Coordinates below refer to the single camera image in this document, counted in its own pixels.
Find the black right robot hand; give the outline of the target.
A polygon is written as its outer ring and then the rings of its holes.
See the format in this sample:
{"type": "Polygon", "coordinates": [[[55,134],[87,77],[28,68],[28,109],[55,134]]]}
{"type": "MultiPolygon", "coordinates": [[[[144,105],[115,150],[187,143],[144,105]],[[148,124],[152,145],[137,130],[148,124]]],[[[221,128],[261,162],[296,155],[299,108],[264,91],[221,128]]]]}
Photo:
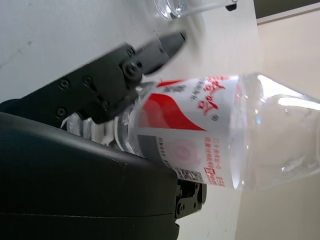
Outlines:
{"type": "Polygon", "coordinates": [[[207,187],[179,180],[154,158],[66,131],[77,113],[113,120],[136,87],[168,63],[185,32],[140,49],[125,43],[50,84],[0,105],[0,237],[3,240],[175,240],[177,219],[201,210],[207,187]]]}

